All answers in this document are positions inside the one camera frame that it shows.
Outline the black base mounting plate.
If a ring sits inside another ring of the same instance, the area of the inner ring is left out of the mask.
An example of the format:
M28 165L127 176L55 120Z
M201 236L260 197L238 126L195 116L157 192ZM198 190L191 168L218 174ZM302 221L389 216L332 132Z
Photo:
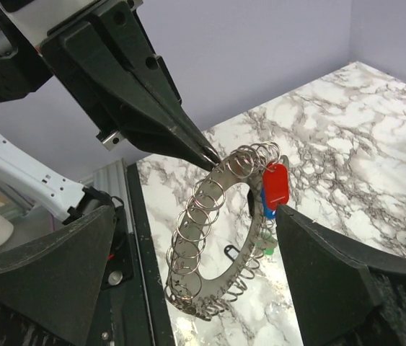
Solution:
M87 345L174 345L138 169L125 168L127 198L116 229Z

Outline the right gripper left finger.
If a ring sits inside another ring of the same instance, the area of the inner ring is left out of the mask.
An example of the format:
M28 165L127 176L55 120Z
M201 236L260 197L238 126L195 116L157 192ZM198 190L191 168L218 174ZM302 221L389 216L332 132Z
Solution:
M65 341L84 345L114 230L114 209L103 206L0 253L0 303Z

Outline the blue key tag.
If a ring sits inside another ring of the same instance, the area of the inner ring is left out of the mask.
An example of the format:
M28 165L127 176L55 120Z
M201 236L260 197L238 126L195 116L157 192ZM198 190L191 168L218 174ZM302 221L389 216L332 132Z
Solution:
M263 206L263 210L264 210L264 216L268 219L268 220L274 220L275 219L275 215L276 215L276 210L272 209L268 206L267 204L267 199L265 196L265 189L262 188L261 189L261 193L260 193L260 197L261 197L261 201L262 201L262 206Z

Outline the red key tag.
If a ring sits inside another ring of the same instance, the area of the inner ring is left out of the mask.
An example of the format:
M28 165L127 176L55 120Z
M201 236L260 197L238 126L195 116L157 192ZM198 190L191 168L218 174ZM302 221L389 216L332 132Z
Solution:
M262 176L267 204L276 209L289 200L288 170L281 163L269 163Z

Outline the green key tag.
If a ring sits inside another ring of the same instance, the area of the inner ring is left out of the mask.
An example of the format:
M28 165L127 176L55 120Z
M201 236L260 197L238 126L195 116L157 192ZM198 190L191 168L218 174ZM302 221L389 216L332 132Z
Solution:
M257 242L257 248L267 256L272 255L277 247L278 240L272 236L262 238Z

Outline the black key tag with key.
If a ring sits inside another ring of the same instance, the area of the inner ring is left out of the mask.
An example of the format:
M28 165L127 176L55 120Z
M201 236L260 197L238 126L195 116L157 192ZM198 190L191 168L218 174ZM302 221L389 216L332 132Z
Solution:
M239 253L240 250L233 244L229 244L224 247L225 256L228 257L232 262L234 262L237 259Z

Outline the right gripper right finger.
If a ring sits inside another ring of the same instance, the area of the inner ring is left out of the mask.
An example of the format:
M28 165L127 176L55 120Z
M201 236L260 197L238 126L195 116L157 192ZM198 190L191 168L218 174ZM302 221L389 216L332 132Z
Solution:
M304 345L406 345L406 259L283 205L276 231Z

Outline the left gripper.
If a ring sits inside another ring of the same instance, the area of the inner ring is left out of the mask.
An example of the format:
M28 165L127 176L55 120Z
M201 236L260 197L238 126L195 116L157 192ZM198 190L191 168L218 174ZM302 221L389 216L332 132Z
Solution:
M221 159L181 105L164 59L136 13L142 1L0 1L99 130L115 140L210 171Z

